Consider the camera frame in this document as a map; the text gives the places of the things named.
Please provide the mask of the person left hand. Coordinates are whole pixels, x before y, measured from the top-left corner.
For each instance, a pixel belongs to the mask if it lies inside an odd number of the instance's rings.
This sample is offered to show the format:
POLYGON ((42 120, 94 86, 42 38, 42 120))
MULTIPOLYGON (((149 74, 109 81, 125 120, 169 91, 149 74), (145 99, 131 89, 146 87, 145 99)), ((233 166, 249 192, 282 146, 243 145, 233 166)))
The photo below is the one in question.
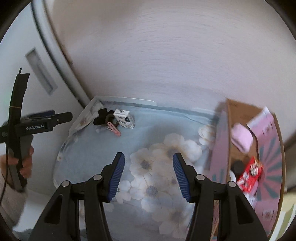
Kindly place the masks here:
MULTIPOLYGON (((34 153, 34 148, 30 146, 28 156, 22 160, 23 167, 20 169, 20 174, 25 178, 30 178, 32 174, 32 155, 34 153)), ((8 165, 16 165, 18 163, 18 159, 8 155, 8 165)), ((1 155, 1 173, 3 176, 6 175, 6 154, 1 155)))

